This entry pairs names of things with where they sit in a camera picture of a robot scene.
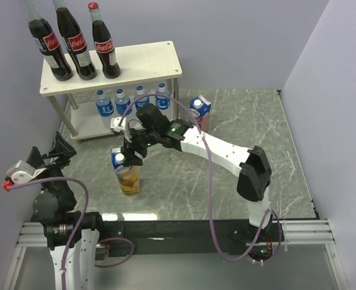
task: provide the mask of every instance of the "plastic bottle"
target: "plastic bottle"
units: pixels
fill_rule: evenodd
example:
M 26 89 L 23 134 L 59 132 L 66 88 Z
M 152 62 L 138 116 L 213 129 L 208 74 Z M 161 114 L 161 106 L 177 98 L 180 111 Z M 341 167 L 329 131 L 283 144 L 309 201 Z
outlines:
M 123 166 L 124 155 L 122 153 L 115 154 L 113 168 L 120 183 L 123 193 L 138 193 L 141 191 L 139 185 L 138 171 L 134 166 Z
M 118 114 L 120 116 L 123 116 L 124 111 L 127 109 L 128 106 L 130 106 L 130 98 L 124 93 L 122 89 L 116 90 L 115 104 L 116 111 L 118 111 Z M 127 112 L 126 116 L 130 115 L 131 112 L 132 108 Z
M 97 95 L 98 97 L 95 101 L 95 104 L 98 108 L 99 115 L 101 115 L 104 126 L 110 128 L 111 115 L 113 114 L 113 105 L 111 99 L 110 97 L 106 96 L 102 90 L 97 91 Z
M 150 103 L 150 98 L 143 98 L 142 100 L 139 100 L 142 96 L 146 95 L 147 93 L 145 92 L 144 88 L 142 86 L 139 86 L 136 88 L 136 95 L 135 95 L 135 107 L 136 110 L 139 111 L 144 105 L 147 105 Z
M 159 84 L 159 88 L 155 93 L 170 96 L 170 92 L 167 90 L 166 85 L 164 83 Z M 167 110 L 170 105 L 170 99 L 156 96 L 155 104 L 160 111 Z

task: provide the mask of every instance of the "red bottle cap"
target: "red bottle cap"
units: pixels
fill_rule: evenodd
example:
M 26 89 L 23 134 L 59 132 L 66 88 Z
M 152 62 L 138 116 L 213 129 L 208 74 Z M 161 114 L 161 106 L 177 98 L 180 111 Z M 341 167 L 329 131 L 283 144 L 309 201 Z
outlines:
M 88 8 L 89 9 L 97 9 L 97 8 L 99 8 L 99 5 L 96 3 L 96 2 L 91 2 L 91 3 L 89 3 L 88 4 Z

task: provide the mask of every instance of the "white shelf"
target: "white shelf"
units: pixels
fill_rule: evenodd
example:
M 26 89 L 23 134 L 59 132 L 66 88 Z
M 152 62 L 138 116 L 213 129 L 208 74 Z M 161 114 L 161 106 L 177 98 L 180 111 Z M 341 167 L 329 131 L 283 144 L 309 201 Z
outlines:
M 116 111 L 114 99 L 112 100 L 114 105 L 114 113 L 111 118 L 118 117 L 118 112 Z M 150 97 L 150 103 L 155 105 L 155 97 Z M 169 120 L 174 118 L 174 102 L 170 102 L 170 107 L 163 111 L 163 114 L 166 115 Z M 136 117 L 136 108 L 132 107 L 132 113 L 128 115 L 128 120 L 135 119 Z M 79 104 L 77 110 L 71 109 L 71 123 L 74 125 L 78 135 L 76 137 L 71 136 L 73 140 L 82 140 L 87 138 L 101 137 L 106 135 L 111 135 L 111 131 L 109 129 L 109 120 L 106 120 L 106 126 L 103 124 L 103 119 L 100 117 L 98 113 L 98 109 L 96 108 L 96 104 L 93 101 L 89 103 Z M 131 122 L 131 127 L 136 127 L 138 122 Z
M 51 95 L 173 79 L 182 76 L 182 70 L 172 41 L 116 47 L 115 49 L 116 59 L 121 68 L 121 74 L 116 79 L 107 79 L 104 76 L 100 59 L 95 50 L 90 51 L 92 62 L 97 69 L 97 76 L 92 80 L 82 80 L 79 78 L 75 65 L 68 54 L 65 54 L 65 57 L 74 75 L 65 82 L 61 82 L 53 76 L 51 68 L 44 60 L 40 94 L 43 97 L 48 97 Z

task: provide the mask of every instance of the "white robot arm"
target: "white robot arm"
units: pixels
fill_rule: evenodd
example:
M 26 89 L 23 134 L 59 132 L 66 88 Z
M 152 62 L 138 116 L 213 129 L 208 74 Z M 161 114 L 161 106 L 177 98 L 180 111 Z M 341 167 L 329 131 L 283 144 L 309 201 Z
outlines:
M 253 149 L 240 147 L 225 142 L 204 132 L 181 119 L 169 121 L 166 116 L 152 104 L 146 105 L 137 112 L 143 128 L 131 129 L 126 118 L 119 125 L 121 117 L 113 118 L 113 133 L 124 133 L 124 145 L 121 153 L 125 156 L 125 166 L 140 166 L 146 157 L 147 148 L 160 143 L 164 147 L 192 153 L 208 159 L 203 137 L 211 150 L 214 163 L 228 169 L 238 178 L 237 192 L 247 200 L 249 222 L 259 227 L 265 212 L 270 209 L 268 185 L 272 170 L 264 150 L 258 146 Z M 263 228 L 270 222 L 267 215 Z

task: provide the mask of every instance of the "coca-cola bottle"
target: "coca-cola bottle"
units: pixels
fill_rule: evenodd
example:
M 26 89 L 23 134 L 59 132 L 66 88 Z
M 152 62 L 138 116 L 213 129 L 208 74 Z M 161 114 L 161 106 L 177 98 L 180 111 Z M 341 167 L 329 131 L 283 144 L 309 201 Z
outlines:
M 57 25 L 69 55 L 75 63 L 76 71 L 83 80 L 96 77 L 96 69 L 91 61 L 87 43 L 75 18 L 69 12 L 64 0 L 53 0 L 56 8 Z
M 51 67 L 54 77 L 58 80 L 69 80 L 73 73 L 64 58 L 62 47 L 52 27 L 37 11 L 32 0 L 21 0 L 21 4 L 27 13 L 28 26 L 33 39 Z
M 88 4 L 92 18 L 92 35 L 95 48 L 103 65 L 103 73 L 108 79 L 114 79 L 120 75 L 120 67 L 116 62 L 115 47 L 103 18 L 100 15 L 99 5 L 96 2 Z

